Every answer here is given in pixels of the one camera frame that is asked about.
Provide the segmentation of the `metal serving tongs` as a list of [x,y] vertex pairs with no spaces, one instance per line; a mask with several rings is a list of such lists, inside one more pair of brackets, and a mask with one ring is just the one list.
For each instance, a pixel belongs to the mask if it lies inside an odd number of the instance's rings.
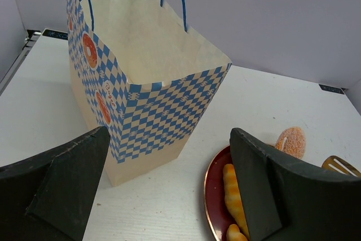
[[333,170],[339,173],[343,173],[350,176],[361,177],[361,172],[358,171],[354,166],[345,161],[344,159],[332,155],[325,159],[322,163],[322,168]]

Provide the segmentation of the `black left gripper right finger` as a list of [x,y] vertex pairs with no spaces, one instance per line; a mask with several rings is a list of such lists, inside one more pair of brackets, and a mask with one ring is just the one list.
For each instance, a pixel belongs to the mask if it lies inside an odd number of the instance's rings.
[[359,240],[360,178],[234,128],[230,151],[251,240]]

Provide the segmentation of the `blue checkered paper bag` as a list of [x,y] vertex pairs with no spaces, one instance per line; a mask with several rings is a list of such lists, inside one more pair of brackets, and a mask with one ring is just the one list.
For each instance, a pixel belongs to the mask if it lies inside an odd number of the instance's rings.
[[231,67],[164,0],[66,0],[71,85],[118,186],[176,159]]

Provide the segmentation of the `pink sugared donut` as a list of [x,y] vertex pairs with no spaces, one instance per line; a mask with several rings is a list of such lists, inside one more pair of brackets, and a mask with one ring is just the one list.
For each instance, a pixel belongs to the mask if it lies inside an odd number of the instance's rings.
[[306,137],[303,129],[297,126],[285,129],[278,137],[275,148],[302,159],[306,149]]

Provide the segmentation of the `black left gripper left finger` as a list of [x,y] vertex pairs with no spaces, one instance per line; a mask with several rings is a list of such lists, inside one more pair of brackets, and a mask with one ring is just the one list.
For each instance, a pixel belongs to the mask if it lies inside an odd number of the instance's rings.
[[82,240],[109,143],[100,126],[1,167],[1,240]]

